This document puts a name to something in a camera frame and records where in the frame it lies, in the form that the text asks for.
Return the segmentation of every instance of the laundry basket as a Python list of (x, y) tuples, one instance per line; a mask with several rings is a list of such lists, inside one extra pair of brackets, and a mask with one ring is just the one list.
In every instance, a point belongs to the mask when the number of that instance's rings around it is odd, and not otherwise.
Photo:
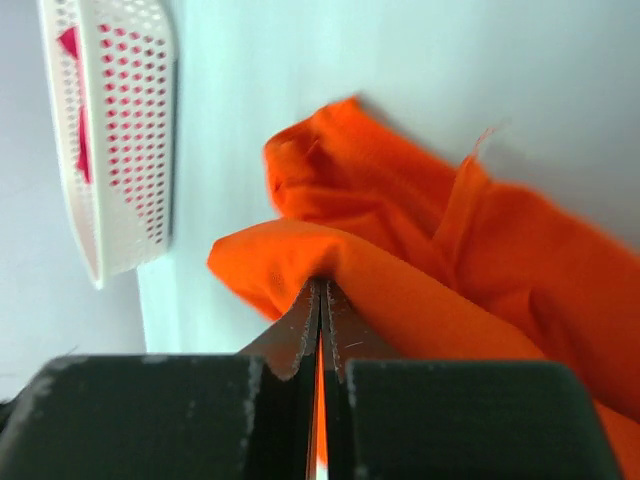
[[(172, 30), (155, 0), (40, 0), (40, 17), (67, 211), (102, 288), (168, 248)], [(60, 42), (70, 28), (77, 60)], [(88, 179), (77, 166), (81, 147)]]

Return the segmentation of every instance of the perforated basket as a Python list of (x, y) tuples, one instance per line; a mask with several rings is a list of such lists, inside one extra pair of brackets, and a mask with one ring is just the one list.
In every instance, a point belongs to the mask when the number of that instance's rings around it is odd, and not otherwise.
[[(155, 0), (40, 0), (40, 17), (67, 211), (102, 288), (169, 244), (173, 35)], [(79, 63), (58, 41), (70, 27)], [(76, 167), (81, 106), (90, 183)]]

